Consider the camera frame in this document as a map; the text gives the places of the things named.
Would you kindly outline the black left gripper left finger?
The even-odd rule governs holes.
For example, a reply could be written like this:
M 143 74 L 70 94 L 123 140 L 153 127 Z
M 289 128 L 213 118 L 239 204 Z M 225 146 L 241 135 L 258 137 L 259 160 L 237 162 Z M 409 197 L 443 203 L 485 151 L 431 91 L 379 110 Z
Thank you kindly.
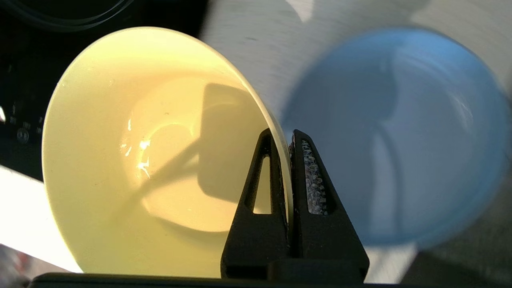
M 269 214 L 254 207 L 264 158 L 270 161 Z M 223 279 L 267 279 L 268 266 L 289 255 L 288 224 L 280 159 L 269 129 L 258 137 L 248 175 L 221 256 Z

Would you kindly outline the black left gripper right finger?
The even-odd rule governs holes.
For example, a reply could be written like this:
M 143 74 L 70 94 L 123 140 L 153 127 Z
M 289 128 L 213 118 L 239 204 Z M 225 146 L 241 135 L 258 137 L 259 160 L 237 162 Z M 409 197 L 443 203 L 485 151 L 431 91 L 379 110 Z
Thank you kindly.
M 364 280 L 369 258 L 312 138 L 294 130 L 292 253 L 319 280 Z

